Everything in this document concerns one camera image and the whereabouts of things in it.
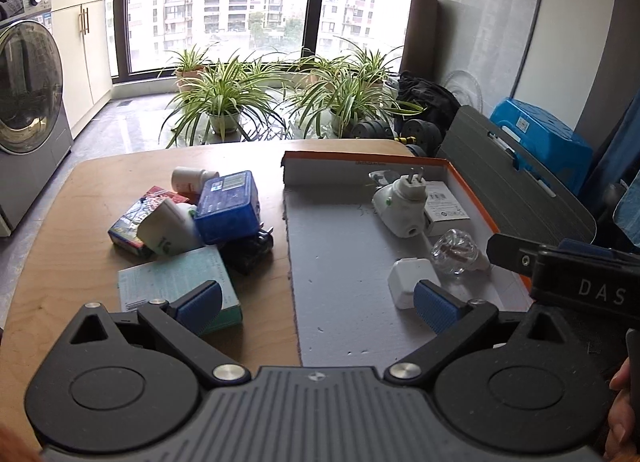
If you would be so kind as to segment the person's right hand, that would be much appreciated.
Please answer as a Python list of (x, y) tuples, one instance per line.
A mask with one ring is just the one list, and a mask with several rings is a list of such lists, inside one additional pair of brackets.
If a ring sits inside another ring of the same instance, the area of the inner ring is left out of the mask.
[(630, 365), (626, 359), (610, 382), (610, 390), (617, 395), (608, 412), (608, 437), (605, 442), (605, 461), (635, 461), (637, 447), (632, 441), (636, 416), (630, 404)]

